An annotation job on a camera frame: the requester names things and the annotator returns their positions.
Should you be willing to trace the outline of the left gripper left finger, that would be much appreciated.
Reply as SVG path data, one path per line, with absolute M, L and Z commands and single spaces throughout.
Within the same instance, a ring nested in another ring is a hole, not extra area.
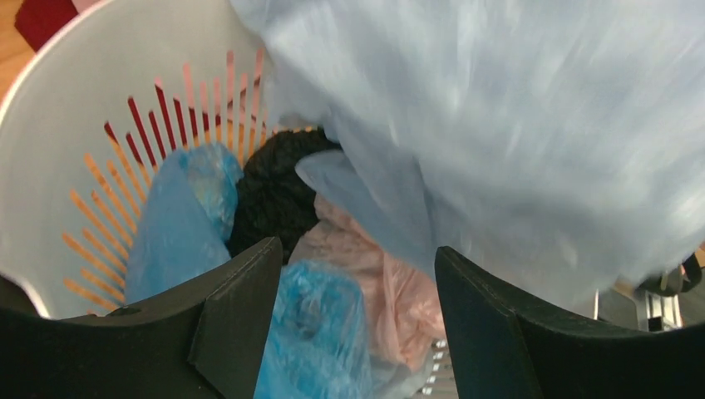
M 229 262 L 104 316 L 1 312 L 4 398 L 250 398 L 279 285 L 267 238 Z

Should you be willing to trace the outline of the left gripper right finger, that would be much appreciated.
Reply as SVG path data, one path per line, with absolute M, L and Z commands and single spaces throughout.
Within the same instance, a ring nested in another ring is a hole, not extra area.
M 640 332 L 507 283 L 449 247 L 436 281 L 461 398 L 701 398 L 704 327 Z

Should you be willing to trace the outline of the white slotted laundry basket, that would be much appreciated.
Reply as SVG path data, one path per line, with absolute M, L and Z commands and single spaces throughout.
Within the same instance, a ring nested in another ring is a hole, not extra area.
M 229 236 L 273 78 L 228 1 L 101 1 L 44 45 L 1 105 L 1 275 L 38 319 L 133 300 L 150 195 L 159 231 L 205 212 Z

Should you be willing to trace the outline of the light blue plastic bag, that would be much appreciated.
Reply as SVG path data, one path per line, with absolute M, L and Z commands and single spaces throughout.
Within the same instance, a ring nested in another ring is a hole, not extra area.
M 704 240 L 701 1 L 235 1 L 297 167 L 387 252 L 569 308 Z

